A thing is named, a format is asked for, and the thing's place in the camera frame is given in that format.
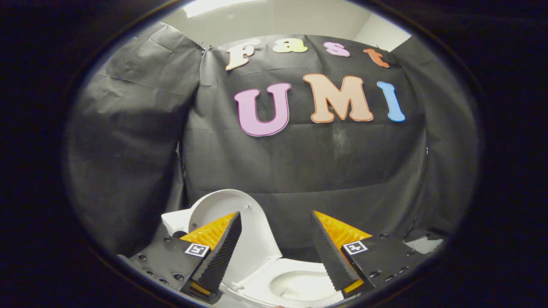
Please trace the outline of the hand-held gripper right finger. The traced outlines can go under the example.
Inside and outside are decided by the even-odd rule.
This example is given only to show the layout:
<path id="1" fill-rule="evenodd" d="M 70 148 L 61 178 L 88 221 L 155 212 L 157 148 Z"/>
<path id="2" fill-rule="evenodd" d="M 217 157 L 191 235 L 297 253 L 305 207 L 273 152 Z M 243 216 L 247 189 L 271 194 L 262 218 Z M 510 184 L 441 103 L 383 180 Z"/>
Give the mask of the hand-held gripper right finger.
<path id="1" fill-rule="evenodd" d="M 345 298 L 407 277 L 426 255 L 386 235 L 371 235 L 316 210 L 311 237 L 335 290 Z"/>

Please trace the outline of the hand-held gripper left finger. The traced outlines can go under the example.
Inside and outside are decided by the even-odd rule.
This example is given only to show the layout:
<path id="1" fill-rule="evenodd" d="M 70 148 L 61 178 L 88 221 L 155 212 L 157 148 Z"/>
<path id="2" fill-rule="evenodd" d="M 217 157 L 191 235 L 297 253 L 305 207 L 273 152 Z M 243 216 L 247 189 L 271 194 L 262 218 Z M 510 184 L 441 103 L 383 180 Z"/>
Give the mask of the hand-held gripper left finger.
<path id="1" fill-rule="evenodd" d="M 188 234 L 163 234 L 132 257 L 118 259 L 155 292 L 177 302 L 213 305 L 241 235 L 240 212 Z"/>

